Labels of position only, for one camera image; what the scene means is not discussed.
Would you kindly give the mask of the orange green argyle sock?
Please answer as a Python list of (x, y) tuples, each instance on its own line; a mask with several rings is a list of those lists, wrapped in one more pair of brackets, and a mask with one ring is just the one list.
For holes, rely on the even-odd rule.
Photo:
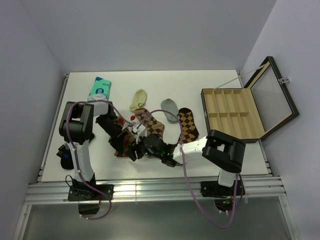
[(135, 142), (135, 136), (132, 134), (132, 128), (125, 122), (123, 118), (117, 116), (116, 119), (113, 120), (117, 126), (121, 127), (122, 130), (126, 131), (126, 135), (122, 138), (121, 149), (122, 151), (116, 150), (114, 155), (118, 158), (128, 158), (127, 151), (132, 142)]

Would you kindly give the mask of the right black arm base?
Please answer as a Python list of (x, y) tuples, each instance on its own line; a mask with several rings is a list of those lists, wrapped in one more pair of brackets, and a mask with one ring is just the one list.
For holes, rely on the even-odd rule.
[(234, 197), (235, 183), (232, 187), (226, 187), (218, 184), (218, 181), (201, 181), (200, 182), (200, 194), (204, 198), (213, 198), (214, 205), (217, 208), (219, 214), (230, 214), (233, 210), (233, 205), (237, 207), (245, 196), (245, 187), (243, 180), (240, 178), (237, 180), (236, 187), (236, 200)]

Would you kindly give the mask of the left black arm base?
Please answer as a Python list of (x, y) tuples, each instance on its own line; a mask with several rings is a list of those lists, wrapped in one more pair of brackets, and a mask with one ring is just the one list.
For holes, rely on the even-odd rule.
[[(65, 183), (69, 187), (67, 201), (78, 202), (78, 213), (81, 217), (88, 220), (98, 220), (111, 211), (114, 194), (113, 184), (97, 184), (95, 176), (84, 184), (81, 180), (77, 181), (70, 175), (65, 177)], [(99, 212), (102, 201), (109, 202), (107, 212), (102, 216), (94, 216)]]

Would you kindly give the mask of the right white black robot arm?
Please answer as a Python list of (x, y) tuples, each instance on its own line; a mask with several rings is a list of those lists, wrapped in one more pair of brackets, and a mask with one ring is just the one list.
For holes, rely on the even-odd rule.
[(217, 191), (229, 194), (234, 188), (236, 175), (241, 173), (246, 143), (218, 130), (207, 136), (183, 144), (167, 144), (156, 134), (139, 136), (128, 147), (126, 155), (132, 160), (144, 156), (161, 160), (168, 167), (185, 166), (191, 161), (206, 159), (219, 168)]

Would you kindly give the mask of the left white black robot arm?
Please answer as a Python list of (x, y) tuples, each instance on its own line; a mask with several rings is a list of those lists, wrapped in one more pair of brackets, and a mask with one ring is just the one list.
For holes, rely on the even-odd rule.
[(128, 131), (114, 122), (117, 112), (107, 100), (68, 101), (65, 105), (58, 131), (70, 150), (74, 167), (72, 186), (79, 189), (79, 194), (86, 200), (95, 198), (98, 193), (89, 154), (94, 118), (109, 135), (109, 144), (123, 152)]

